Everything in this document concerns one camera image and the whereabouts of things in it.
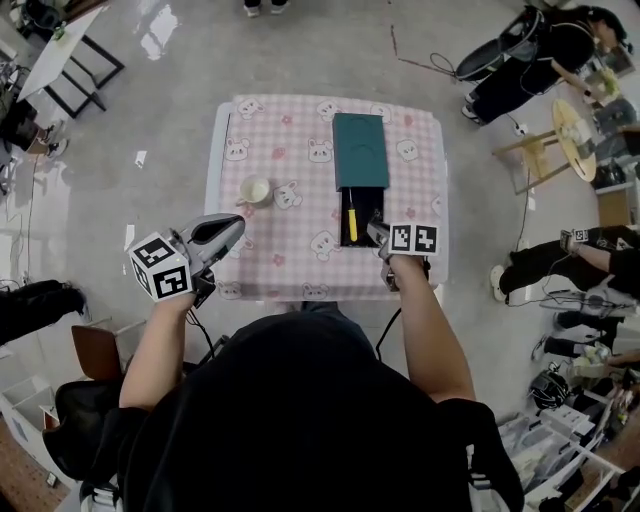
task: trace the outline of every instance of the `tablecloth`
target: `tablecloth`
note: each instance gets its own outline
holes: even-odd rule
[[[393,299],[382,261],[371,248],[341,248],[332,121],[337,112],[381,115],[390,187],[385,222],[441,228],[441,251],[430,259],[431,282],[448,272],[446,164],[440,124],[422,110],[371,101],[302,95],[234,98],[220,179],[220,211],[239,213],[246,232],[215,268],[225,299]],[[268,178],[274,203],[236,206],[240,184]]]

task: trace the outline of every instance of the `yellow screwdriver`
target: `yellow screwdriver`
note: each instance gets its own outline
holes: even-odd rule
[[[356,210],[353,206],[353,196],[351,195],[351,188],[349,188],[349,235],[351,241],[355,242],[358,239],[358,226],[356,224]]]

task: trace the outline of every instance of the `white cup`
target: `white cup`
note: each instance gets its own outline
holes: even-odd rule
[[[240,185],[240,199],[236,206],[250,204],[254,208],[265,208],[273,201],[273,189],[269,180],[249,176]]]

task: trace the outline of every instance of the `black hair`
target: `black hair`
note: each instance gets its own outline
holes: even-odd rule
[[[622,26],[620,19],[612,13],[609,9],[602,7],[589,7],[588,5],[581,5],[575,9],[553,9],[547,13],[547,19],[552,25],[556,23],[575,23],[575,22],[592,22],[598,23],[599,21],[613,30],[616,34],[616,39],[619,43],[624,44],[627,39],[627,31]]]

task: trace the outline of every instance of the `concrete floor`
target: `concrete floor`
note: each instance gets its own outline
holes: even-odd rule
[[[402,57],[428,63],[431,52],[441,52],[457,63],[502,30],[521,6],[518,0],[294,0],[282,17],[249,20],[240,0],[112,3],[89,35],[127,68],[104,89],[107,112],[90,106],[68,122],[71,145],[61,158],[36,165],[17,154],[6,220],[0,222],[0,275],[17,279],[28,270],[34,280],[71,280],[86,292],[94,319],[110,316],[116,327],[144,319],[152,304],[128,267],[127,225],[135,225],[140,239],[203,212],[220,103],[238,93],[308,93],[428,110],[442,123],[450,180],[451,261],[443,306],[479,399],[498,415],[520,408],[539,369],[529,353],[550,327],[550,313],[537,304],[500,305],[488,285],[490,268],[516,243],[525,207],[525,196],[514,195],[514,181],[526,179],[521,163],[491,156],[493,148],[516,139],[512,124],[499,119],[479,129],[463,118],[463,94],[470,87],[396,60],[390,27]],[[547,131],[558,96],[580,101],[561,86],[515,115],[530,131]],[[43,124],[64,117],[44,94],[34,103]],[[143,165],[136,164],[139,152],[146,152]],[[597,224],[591,187],[569,171],[536,188],[529,208],[524,237],[532,245],[557,237],[561,228]],[[540,296],[539,288],[530,290],[531,298]],[[524,293],[516,294],[512,303],[524,300]],[[396,304],[341,308],[377,340]],[[215,338],[272,310],[216,295],[199,316]],[[78,378],[69,331],[77,321],[68,315],[10,346],[54,385]],[[401,334],[397,322],[383,355],[406,372]],[[137,336],[123,343],[125,357]],[[204,353],[198,331],[189,327],[188,339],[190,357]]]

